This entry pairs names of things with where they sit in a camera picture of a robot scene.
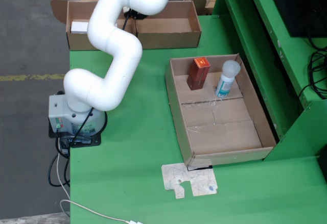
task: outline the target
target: white cable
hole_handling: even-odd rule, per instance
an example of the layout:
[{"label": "white cable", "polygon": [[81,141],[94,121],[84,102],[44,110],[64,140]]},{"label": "white cable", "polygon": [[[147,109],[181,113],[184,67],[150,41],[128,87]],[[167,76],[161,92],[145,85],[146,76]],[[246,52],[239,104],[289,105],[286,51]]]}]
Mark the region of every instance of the white cable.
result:
[{"label": "white cable", "polygon": [[83,208],[84,210],[87,210],[87,211],[89,211],[89,212],[92,212],[92,213],[95,214],[95,215],[99,215],[99,216],[104,217],[104,218],[107,218],[107,219],[117,220],[117,221],[122,221],[122,222],[127,223],[127,224],[130,223],[130,222],[127,221],[127,220],[117,219],[117,218],[114,218],[114,217],[110,217],[110,216],[106,216],[106,215],[100,214],[100,213],[98,213],[98,212],[96,212],[96,211],[94,211],[94,210],[91,210],[91,209],[89,209],[89,208],[87,208],[87,207],[85,207],[85,206],[82,206],[82,205],[77,204],[77,203],[75,203],[75,202],[73,202],[73,201],[70,201],[70,200],[62,200],[62,201],[60,201],[60,207],[61,207],[61,210],[62,210],[63,212],[64,212],[64,210],[63,210],[63,207],[62,207],[62,205],[61,205],[62,202],[68,202],[68,203],[71,203],[71,204],[73,204],[73,205],[77,205],[78,207],[81,207],[81,208]]},{"label": "white cable", "polygon": [[[59,150],[60,150],[60,139],[58,139],[58,148],[59,148]],[[70,217],[70,215],[68,215],[67,212],[64,211],[64,209],[63,209],[63,207],[62,207],[62,202],[69,202],[69,203],[71,203],[71,204],[74,204],[74,205],[77,205],[78,207],[83,208],[84,210],[87,210],[87,211],[89,211],[89,212],[92,212],[93,214],[99,215],[99,216],[104,217],[104,218],[107,218],[107,219],[117,220],[117,221],[123,221],[123,222],[125,222],[125,223],[127,223],[127,224],[130,224],[130,223],[131,223],[131,224],[132,224],[132,223],[136,223],[136,222],[134,222],[134,221],[133,221],[133,222],[132,222],[132,221],[129,222],[129,221],[127,221],[127,220],[117,219],[117,218],[114,218],[114,217],[110,217],[110,216],[106,216],[106,215],[100,214],[100,213],[98,213],[98,212],[96,212],[96,211],[94,211],[94,210],[91,210],[91,209],[89,209],[89,208],[87,208],[87,207],[85,207],[85,206],[82,206],[82,205],[80,205],[80,204],[77,204],[77,203],[71,201],[71,200],[70,200],[71,197],[69,196],[68,192],[66,191],[66,189],[65,189],[65,187],[63,186],[63,184],[62,184],[62,182],[61,182],[61,180],[60,180],[60,177],[59,177],[59,170],[58,170],[59,157],[60,157],[60,154],[58,153],[58,159],[57,159],[57,177],[58,177],[58,181],[60,182],[60,185],[61,185],[62,189],[65,191],[65,193],[66,193],[66,195],[67,195],[67,197],[68,197],[68,199],[69,199],[69,200],[62,200],[62,201],[60,201],[60,208],[61,208],[61,210],[62,210],[63,213],[65,213],[68,217]]]},{"label": "white cable", "polygon": [[[58,139],[58,148],[60,150],[60,138]],[[58,181],[60,182],[60,185],[62,186],[62,189],[65,191],[68,199],[71,199],[71,197],[69,196],[68,192],[66,191],[65,187],[63,186],[61,180],[60,180],[60,177],[59,177],[59,170],[58,170],[58,165],[59,165],[59,157],[60,157],[60,154],[58,153],[58,158],[57,158],[57,177],[58,177]]]}]

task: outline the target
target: bottle cap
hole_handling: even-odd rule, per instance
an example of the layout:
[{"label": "bottle cap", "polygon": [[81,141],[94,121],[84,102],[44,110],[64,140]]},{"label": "bottle cap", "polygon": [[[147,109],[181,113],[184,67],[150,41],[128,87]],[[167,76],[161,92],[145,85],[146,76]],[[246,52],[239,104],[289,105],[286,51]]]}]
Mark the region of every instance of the bottle cap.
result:
[{"label": "bottle cap", "polygon": [[228,78],[233,78],[239,74],[241,66],[237,61],[228,60],[224,62],[223,74]]}]

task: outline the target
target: green metal frame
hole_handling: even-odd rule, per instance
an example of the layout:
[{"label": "green metal frame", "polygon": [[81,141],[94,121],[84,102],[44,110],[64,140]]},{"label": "green metal frame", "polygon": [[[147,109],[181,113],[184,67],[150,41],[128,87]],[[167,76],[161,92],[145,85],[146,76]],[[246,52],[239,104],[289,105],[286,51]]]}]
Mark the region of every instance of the green metal frame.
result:
[{"label": "green metal frame", "polygon": [[[244,60],[249,63],[280,139],[266,160],[317,155],[327,144],[324,134],[327,101],[308,88],[301,96],[305,110],[299,115],[299,101],[289,95],[281,72],[274,65],[275,50],[271,49],[259,17],[297,94],[308,82],[308,56],[314,51],[307,40],[289,36],[273,0],[217,0],[214,14],[216,17],[230,14],[245,51]],[[327,43],[326,38],[315,41]]]},{"label": "green metal frame", "polygon": [[307,157],[319,154],[327,143],[327,100],[313,101],[301,113],[266,160]]},{"label": "green metal frame", "polygon": [[225,0],[247,60],[279,138],[298,118],[297,100],[290,97],[252,0]]},{"label": "green metal frame", "polygon": [[[311,47],[307,38],[295,38],[289,35],[273,0],[254,0],[254,2],[270,33],[270,37],[279,53],[294,89],[299,94],[304,86],[308,84],[307,66],[309,57],[315,50]],[[326,46],[327,38],[314,38],[314,42],[319,46]],[[317,73],[315,79],[319,80],[324,76],[324,72]],[[300,97],[304,108],[310,102],[320,99],[310,88],[305,89]]]}]

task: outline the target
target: green tabletop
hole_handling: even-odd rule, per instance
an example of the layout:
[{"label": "green tabletop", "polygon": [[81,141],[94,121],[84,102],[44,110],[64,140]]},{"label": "green tabletop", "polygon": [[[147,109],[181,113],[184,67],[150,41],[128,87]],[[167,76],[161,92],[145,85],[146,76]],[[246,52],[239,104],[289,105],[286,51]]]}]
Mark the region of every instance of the green tabletop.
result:
[{"label": "green tabletop", "polygon": [[[185,198],[165,191],[163,164],[181,163],[165,85],[170,58],[235,54],[228,16],[199,17],[198,48],[144,50],[122,103],[108,112],[102,144],[71,150],[71,198],[95,211],[144,224],[323,223],[327,187],[314,158],[215,166],[218,193]],[[111,57],[71,51],[71,68],[104,76]],[[115,223],[71,205],[71,223]]]}]

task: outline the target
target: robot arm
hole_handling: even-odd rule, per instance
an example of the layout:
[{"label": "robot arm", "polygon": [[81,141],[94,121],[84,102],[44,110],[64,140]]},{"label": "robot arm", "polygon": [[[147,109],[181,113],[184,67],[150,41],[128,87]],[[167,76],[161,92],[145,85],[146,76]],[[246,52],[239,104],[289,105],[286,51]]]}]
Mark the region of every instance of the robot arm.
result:
[{"label": "robot arm", "polygon": [[87,35],[91,44],[113,56],[105,78],[84,69],[72,69],[64,78],[68,106],[76,112],[94,107],[100,111],[116,108],[142,57],[142,45],[132,34],[115,27],[123,7],[145,15],[164,9],[168,0],[99,0],[89,21]]}]

